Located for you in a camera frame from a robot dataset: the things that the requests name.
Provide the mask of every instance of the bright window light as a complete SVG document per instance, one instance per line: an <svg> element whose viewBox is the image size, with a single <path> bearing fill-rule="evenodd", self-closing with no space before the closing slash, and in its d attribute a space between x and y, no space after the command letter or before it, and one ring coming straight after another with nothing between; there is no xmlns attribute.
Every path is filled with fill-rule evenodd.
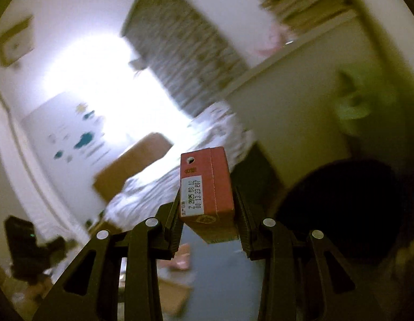
<svg viewBox="0 0 414 321"><path fill-rule="evenodd" d="M134 77L131 46L116 35L85 37L71 44L45 77L45 90L69 91L105 116L109 134L128 134L136 142L150 132L176 143L185 138L190 118L179 111L155 75Z"/></svg>

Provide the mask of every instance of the blue wall sticker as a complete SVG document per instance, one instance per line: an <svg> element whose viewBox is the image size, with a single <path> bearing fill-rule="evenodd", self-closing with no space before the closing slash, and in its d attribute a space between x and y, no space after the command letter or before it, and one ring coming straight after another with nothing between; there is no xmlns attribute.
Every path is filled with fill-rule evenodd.
<svg viewBox="0 0 414 321"><path fill-rule="evenodd" d="M92 110L91 112L88 112L86 114L84 114L84 117L82 118L84 121L86 121L89 118L92 118L94 116L95 111Z"/></svg>
<svg viewBox="0 0 414 321"><path fill-rule="evenodd" d="M88 145L94 139L94 133L91 131L89 133L84 133L81 135L81 139L77 144L75 144L74 149L79 150L80 148Z"/></svg>
<svg viewBox="0 0 414 321"><path fill-rule="evenodd" d="M63 157L63 150L60 150L56 153L56 155L54 156L54 159L60 159L61 157Z"/></svg>

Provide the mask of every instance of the white bedsheet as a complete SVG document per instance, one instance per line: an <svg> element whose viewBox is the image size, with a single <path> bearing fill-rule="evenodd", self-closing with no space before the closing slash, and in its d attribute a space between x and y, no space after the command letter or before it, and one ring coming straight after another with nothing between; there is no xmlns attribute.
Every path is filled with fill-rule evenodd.
<svg viewBox="0 0 414 321"><path fill-rule="evenodd" d="M106 207L104 220L127 231L154 216L162 204L173 201L180 185L182 153L223 146L232 171L255 142L253 132L244 129L224 101L208 107L191 122L188 130L191 133L184 141L126 181L122 192Z"/></svg>

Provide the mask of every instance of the blue floor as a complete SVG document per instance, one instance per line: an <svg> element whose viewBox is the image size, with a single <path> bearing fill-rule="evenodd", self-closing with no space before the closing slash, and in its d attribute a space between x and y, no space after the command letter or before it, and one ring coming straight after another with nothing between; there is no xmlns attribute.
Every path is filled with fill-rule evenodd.
<svg viewBox="0 0 414 321"><path fill-rule="evenodd" d="M208 245L186 225L183 243L191 245L195 283L181 315L170 320L257 320L265 262L250 261L238 240Z"/></svg>

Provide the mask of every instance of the shelf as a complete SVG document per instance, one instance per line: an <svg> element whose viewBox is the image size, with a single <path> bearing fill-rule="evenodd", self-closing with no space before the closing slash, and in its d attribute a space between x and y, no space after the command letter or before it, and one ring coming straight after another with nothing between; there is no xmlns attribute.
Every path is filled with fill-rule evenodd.
<svg viewBox="0 0 414 321"><path fill-rule="evenodd" d="M289 54L293 53L294 51L298 50L299 48L303 47L304 45L312 42L316 38L320 37L321 35L329 32L330 30L335 29L339 25L342 25L350 20L356 18L358 16L355 10L349 10L345 13L342 13L325 23L315 27L314 29L308 31L307 33L301 35L296 41L292 42L284 46L282 49L277 51L274 55L260 63L259 65L249 69L246 71L242 76L237 78L235 81L232 81L223 91L222 96L226 98L234 91L238 90L238 88L243 85L244 83L250 81L254 78L257 74L262 71L265 71L267 68L278 62L279 60L283 59L284 57L288 56Z"/></svg>

